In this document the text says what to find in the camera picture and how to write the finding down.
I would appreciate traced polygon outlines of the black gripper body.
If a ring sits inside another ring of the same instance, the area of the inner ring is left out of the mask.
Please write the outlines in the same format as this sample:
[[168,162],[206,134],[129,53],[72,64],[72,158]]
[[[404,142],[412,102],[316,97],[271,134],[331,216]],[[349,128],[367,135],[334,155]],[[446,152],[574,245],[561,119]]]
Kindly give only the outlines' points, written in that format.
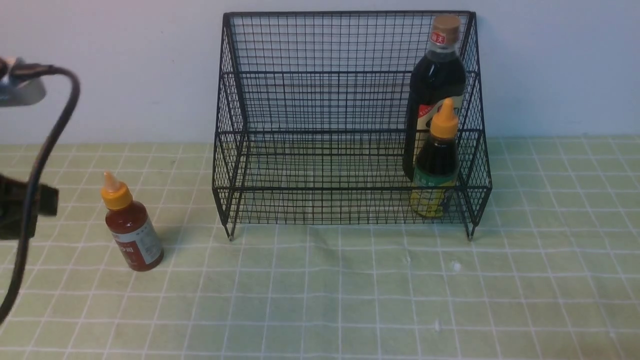
[[[23,223],[23,205],[25,204],[27,182],[16,178],[0,176],[0,239],[18,240]],[[38,185],[38,191],[32,203],[28,239],[36,233],[38,216],[55,217],[58,214],[59,189],[44,183]]]

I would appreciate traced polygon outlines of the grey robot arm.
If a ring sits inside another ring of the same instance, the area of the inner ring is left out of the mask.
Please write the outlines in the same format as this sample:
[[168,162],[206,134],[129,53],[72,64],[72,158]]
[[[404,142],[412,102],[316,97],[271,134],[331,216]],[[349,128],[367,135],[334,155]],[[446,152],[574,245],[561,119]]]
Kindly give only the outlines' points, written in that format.
[[[0,105],[23,107],[39,103],[46,96],[44,83],[40,79],[16,80],[11,75],[14,66],[25,64],[20,57],[1,59]],[[21,236],[24,218],[23,206],[28,182],[2,174],[0,176],[0,239],[18,240]],[[58,215],[60,191],[44,183],[38,185],[38,191],[32,203],[28,239],[35,235],[39,216]]]

